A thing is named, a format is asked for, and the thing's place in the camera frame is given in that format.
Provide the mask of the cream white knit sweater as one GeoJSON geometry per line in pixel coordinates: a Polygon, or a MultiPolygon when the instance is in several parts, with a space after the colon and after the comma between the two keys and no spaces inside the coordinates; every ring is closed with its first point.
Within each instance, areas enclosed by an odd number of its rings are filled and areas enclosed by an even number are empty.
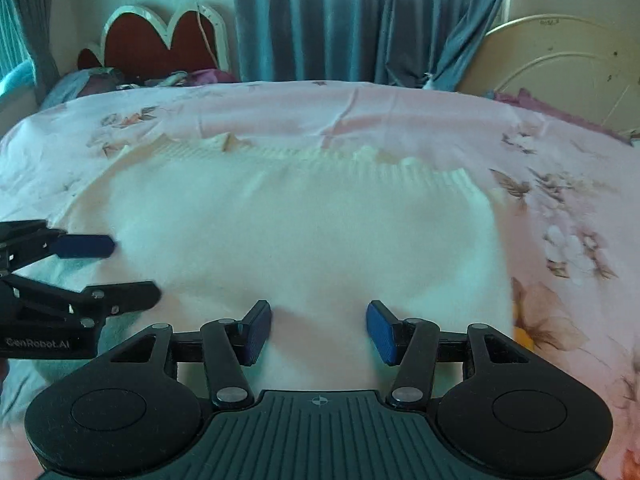
{"type": "Polygon", "coordinates": [[[268,301],[255,390],[387,382],[364,322],[373,300],[443,330],[511,327],[494,208],[462,169],[258,148],[228,134],[160,138],[118,156],[58,225],[111,235],[117,250],[38,263],[31,278],[69,289],[151,280],[162,291],[153,309],[108,322],[102,349],[154,323],[187,332],[268,301]]]}

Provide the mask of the pile of clothes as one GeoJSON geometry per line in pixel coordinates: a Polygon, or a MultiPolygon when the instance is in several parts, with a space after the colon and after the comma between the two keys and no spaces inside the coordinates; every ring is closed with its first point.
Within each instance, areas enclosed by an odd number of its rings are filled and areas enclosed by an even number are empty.
{"type": "Polygon", "coordinates": [[[59,106],[68,101],[117,90],[153,87],[194,87],[204,84],[234,84],[232,74],[216,68],[186,72],[177,70],[169,75],[144,78],[124,74],[114,67],[76,70],[61,78],[40,104],[40,110],[59,106]]]}

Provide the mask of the pink floral bed sheet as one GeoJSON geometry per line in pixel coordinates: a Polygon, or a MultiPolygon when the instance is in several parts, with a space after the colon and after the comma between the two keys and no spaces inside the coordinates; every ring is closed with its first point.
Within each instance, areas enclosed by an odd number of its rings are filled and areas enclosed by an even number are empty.
{"type": "Polygon", "coordinates": [[[1,217],[55,226],[130,148],[233,136],[464,170],[490,199],[511,292],[500,330],[596,392],[608,479],[639,474],[639,152],[464,94],[303,81],[116,91],[23,119],[1,141],[1,217]]]}

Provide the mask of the red heart-shaped headboard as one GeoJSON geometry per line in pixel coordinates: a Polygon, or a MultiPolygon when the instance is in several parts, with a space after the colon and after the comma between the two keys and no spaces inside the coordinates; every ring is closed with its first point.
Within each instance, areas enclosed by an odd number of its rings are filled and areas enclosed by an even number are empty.
{"type": "Polygon", "coordinates": [[[100,40],[87,44],[76,66],[116,68],[127,76],[157,79],[178,70],[229,73],[227,26],[207,4],[192,4],[164,21],[146,6],[120,6],[106,20],[100,40]]]}

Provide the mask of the cream round headboard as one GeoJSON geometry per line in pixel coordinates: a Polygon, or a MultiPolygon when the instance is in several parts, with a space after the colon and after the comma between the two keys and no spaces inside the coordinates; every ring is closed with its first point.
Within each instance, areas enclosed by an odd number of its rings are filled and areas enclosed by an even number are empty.
{"type": "Polygon", "coordinates": [[[586,18],[540,14],[494,28],[458,91],[530,97],[603,129],[639,135],[639,43],[586,18]]]}

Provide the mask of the blue curtain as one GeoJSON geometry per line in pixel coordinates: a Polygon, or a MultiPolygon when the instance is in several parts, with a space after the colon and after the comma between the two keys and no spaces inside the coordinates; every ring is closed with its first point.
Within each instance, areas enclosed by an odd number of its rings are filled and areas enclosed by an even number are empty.
{"type": "Polygon", "coordinates": [[[244,80],[454,91],[503,0],[234,0],[244,80]]]}

